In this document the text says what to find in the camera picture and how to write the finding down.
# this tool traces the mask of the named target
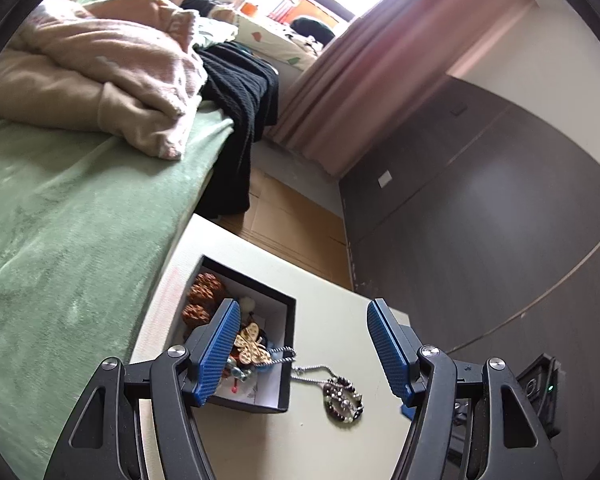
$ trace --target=silver pivot bolt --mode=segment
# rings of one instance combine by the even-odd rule
[[[113,370],[113,368],[115,368],[116,366],[118,366],[118,360],[115,357],[107,357],[100,364],[100,367],[103,370]]]
[[[505,364],[499,357],[492,357],[489,359],[489,366],[494,370],[504,370]]]
[[[184,348],[184,346],[174,345],[167,350],[167,355],[169,357],[181,357],[184,355],[184,352],[186,352],[186,351],[187,351],[187,349]]]
[[[432,345],[424,345],[420,349],[420,353],[424,355],[424,357],[433,357],[440,353],[440,350]]]

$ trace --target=green bed sheet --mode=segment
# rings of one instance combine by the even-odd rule
[[[211,102],[179,162],[0,120],[0,452],[43,477],[96,366],[128,360],[178,226],[232,121]]]

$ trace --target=table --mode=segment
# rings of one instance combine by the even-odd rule
[[[389,479],[409,429],[366,330],[368,299],[269,254],[199,216],[187,225],[162,273],[131,362],[154,359],[166,338],[186,280],[208,256],[296,298],[298,365],[327,364],[363,394],[353,426],[331,422],[322,392],[292,382],[289,410],[261,415],[208,404],[194,411],[218,480]],[[396,312],[408,324],[406,314]],[[142,442],[149,478],[164,475],[150,400],[141,401]]]

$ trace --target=blue gripper pad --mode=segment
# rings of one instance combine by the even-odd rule
[[[380,358],[392,393],[402,399],[404,404],[410,405],[413,390],[410,383],[409,362],[396,341],[394,332],[389,328],[384,315],[373,301],[366,308],[366,326],[376,347],[376,353]]]
[[[212,319],[211,323],[206,326],[207,330],[213,330],[214,327],[216,329],[200,358],[198,383],[192,391],[194,402],[198,407],[203,406],[218,387],[222,370],[231,348],[234,346],[235,335],[240,330],[240,307],[235,301],[232,301],[220,322],[216,324],[214,321],[215,319]]]

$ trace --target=wall outlet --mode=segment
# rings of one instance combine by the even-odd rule
[[[391,176],[391,173],[389,173],[389,170],[386,170],[382,175],[380,175],[380,178],[378,178],[378,184],[380,184],[380,187],[384,187],[391,182],[392,178],[393,177]]]

